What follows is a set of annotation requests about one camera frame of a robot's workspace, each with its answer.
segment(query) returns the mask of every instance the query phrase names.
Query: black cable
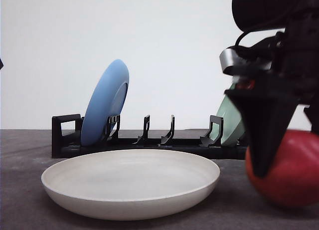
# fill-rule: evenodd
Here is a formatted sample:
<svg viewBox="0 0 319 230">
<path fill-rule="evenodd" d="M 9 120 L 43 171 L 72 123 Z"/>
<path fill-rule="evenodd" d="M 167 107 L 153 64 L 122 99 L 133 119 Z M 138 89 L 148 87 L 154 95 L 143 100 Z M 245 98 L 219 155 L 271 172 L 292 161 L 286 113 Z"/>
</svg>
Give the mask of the black cable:
<svg viewBox="0 0 319 230">
<path fill-rule="evenodd" d="M 246 30 L 245 32 L 243 32 L 236 40 L 236 43 L 235 43 L 235 49 L 238 50 L 239 49 L 239 43 L 240 41 L 246 36 L 248 35 L 249 33 L 251 32 L 255 32 L 255 31 L 259 31 L 260 29 L 263 29 L 263 28 L 266 28 L 267 26 L 271 25 L 271 24 L 274 24 L 278 21 L 280 21 L 282 18 L 286 17 L 287 15 L 291 14 L 291 12 L 294 10 L 294 8 L 296 7 L 296 5 L 299 3 L 300 0 L 295 0 L 293 2 L 293 4 L 291 5 L 290 8 L 288 8 L 286 10 L 286 12 L 284 12 L 283 14 L 281 14 L 280 16 L 278 16 L 277 18 L 275 19 L 272 19 L 270 21 L 267 21 L 267 22 L 264 22 L 264 23 L 261 23 L 261 24 L 257 24 L 251 28 L 249 28 L 248 30 Z"/>
</svg>

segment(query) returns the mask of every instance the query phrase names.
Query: light blue plate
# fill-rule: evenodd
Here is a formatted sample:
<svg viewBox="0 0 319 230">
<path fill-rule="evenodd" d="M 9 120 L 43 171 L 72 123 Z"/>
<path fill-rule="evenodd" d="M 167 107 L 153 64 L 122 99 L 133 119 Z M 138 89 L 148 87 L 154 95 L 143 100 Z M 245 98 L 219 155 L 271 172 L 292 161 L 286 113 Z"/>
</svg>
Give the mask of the light blue plate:
<svg viewBox="0 0 319 230">
<path fill-rule="evenodd" d="M 108 117 L 121 113 L 128 87 L 128 68 L 117 59 L 105 70 L 92 94 L 81 130 L 82 146 L 101 140 Z"/>
<path fill-rule="evenodd" d="M 221 145 L 229 147 L 235 146 L 237 140 L 245 134 L 245 128 L 240 112 L 227 96 L 224 97 L 216 116 L 224 118 L 224 131 L 221 138 Z M 213 125 L 213 131 L 210 134 L 212 140 L 217 138 L 218 131 L 219 126 Z"/>
</svg>

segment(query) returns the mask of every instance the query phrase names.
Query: dish rack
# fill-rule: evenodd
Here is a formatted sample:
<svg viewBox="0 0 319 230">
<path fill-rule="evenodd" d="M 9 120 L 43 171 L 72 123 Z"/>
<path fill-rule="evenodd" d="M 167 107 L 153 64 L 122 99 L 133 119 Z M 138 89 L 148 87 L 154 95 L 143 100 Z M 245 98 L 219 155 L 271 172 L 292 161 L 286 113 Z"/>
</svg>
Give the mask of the dish rack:
<svg viewBox="0 0 319 230">
<path fill-rule="evenodd" d="M 105 125 L 101 141 L 92 146 L 81 146 L 81 129 L 84 117 L 80 114 L 52 117 L 52 158 L 72 158 L 85 154 L 123 149 L 163 149 L 182 151 L 200 155 L 209 159 L 245 159 L 247 140 L 239 139 L 234 147 L 221 145 L 223 136 L 223 118 L 211 115 L 209 130 L 199 138 L 174 138 L 175 116 L 170 119 L 170 130 L 160 138 L 150 138 L 150 115 L 144 117 L 143 134 L 128 138 L 119 137 L 121 116 L 110 116 Z M 75 130 L 63 135 L 61 123 L 75 121 Z M 215 140 L 210 139 L 213 125 L 217 124 L 218 135 Z"/>
</svg>

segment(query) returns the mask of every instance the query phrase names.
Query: blue plate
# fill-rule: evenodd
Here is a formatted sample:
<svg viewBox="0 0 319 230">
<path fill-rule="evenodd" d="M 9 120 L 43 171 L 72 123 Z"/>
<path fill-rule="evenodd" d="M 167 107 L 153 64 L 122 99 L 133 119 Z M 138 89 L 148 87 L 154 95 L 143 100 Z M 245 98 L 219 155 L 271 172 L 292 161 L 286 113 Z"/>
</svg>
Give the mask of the blue plate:
<svg viewBox="0 0 319 230">
<path fill-rule="evenodd" d="M 128 68 L 117 59 L 105 70 L 86 109 L 81 131 L 82 146 L 93 145 L 101 140 L 107 118 L 121 113 L 128 87 Z"/>
</svg>

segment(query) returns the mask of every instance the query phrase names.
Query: pale green plate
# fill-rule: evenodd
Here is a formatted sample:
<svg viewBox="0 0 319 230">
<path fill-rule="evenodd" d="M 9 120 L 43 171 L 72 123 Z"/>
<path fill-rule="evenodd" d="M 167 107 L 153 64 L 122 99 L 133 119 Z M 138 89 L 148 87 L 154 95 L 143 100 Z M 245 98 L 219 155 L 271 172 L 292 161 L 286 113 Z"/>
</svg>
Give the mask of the pale green plate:
<svg viewBox="0 0 319 230">
<path fill-rule="evenodd" d="M 240 112 L 227 96 L 224 97 L 216 116 L 224 118 L 224 131 L 221 138 L 221 145 L 234 146 L 237 140 L 244 135 L 245 128 Z M 217 138 L 218 128 L 219 126 L 217 124 L 213 125 L 213 131 L 210 134 L 212 140 Z"/>
</svg>

